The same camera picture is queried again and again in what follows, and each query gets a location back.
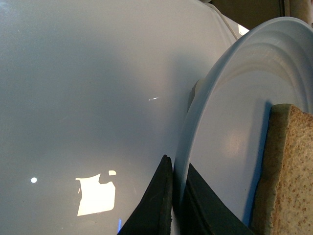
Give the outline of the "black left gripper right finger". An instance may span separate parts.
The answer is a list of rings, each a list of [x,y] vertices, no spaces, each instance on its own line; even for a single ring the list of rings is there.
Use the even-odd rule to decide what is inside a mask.
[[[182,201],[182,235],[252,235],[220,200],[192,164],[189,165]]]

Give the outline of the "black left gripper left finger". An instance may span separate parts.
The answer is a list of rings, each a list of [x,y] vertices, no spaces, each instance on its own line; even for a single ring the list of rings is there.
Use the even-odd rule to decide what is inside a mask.
[[[164,155],[136,209],[120,235],[169,235],[172,222],[173,169]]]

